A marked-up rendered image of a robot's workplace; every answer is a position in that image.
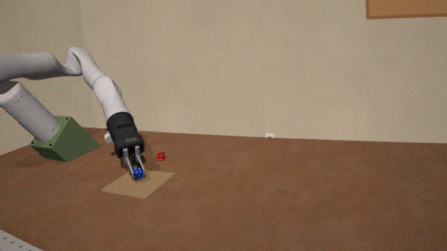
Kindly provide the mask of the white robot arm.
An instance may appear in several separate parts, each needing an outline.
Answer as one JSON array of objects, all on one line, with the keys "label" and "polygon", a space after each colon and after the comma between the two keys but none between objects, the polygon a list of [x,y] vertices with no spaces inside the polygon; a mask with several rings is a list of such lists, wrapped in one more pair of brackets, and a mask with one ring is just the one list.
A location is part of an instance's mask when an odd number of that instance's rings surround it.
[{"label": "white robot arm", "polygon": [[49,53],[0,53],[0,107],[39,141],[49,141],[58,132],[60,122],[20,82],[11,80],[82,75],[85,83],[94,91],[104,115],[112,104],[125,105],[121,90],[98,68],[91,54],[73,46],[68,50],[63,65]]}]

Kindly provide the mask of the blue die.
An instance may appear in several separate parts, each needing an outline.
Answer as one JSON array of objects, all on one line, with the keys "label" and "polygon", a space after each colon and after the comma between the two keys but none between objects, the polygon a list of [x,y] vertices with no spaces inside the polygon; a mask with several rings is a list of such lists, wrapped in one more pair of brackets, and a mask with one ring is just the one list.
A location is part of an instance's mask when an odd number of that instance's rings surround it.
[{"label": "blue die", "polygon": [[143,177],[143,172],[140,167],[134,168],[133,170],[135,171],[135,179]]}]

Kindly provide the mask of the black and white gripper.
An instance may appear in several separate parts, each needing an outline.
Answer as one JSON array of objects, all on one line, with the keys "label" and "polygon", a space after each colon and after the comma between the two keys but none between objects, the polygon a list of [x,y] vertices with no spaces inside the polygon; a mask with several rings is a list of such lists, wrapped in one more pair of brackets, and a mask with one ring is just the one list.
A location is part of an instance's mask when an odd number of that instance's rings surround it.
[{"label": "black and white gripper", "polygon": [[135,179],[135,171],[129,162],[129,156],[135,155],[138,167],[141,168],[144,176],[145,168],[140,159],[140,151],[141,154],[145,151],[145,142],[137,132],[137,127],[127,107],[121,103],[108,106],[105,111],[105,120],[109,131],[104,136],[105,142],[114,142],[116,155],[118,158],[124,158],[132,179]]}]

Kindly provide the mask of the tan flat mat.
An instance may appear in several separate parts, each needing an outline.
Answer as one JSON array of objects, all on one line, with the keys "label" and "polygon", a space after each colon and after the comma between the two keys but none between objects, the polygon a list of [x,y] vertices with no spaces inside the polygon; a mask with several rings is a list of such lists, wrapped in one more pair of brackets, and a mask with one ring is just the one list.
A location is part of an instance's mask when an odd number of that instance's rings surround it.
[{"label": "tan flat mat", "polygon": [[130,172],[128,172],[101,189],[101,191],[147,199],[174,175],[176,175],[176,173],[145,170],[145,176],[138,179],[132,179]]}]

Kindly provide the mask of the red die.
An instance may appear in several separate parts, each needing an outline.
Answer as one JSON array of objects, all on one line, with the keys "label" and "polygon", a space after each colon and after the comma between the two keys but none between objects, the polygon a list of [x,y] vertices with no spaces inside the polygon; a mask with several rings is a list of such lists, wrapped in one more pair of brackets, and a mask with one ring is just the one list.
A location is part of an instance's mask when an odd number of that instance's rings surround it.
[{"label": "red die", "polygon": [[165,153],[157,153],[156,156],[158,161],[163,161],[165,159]]}]

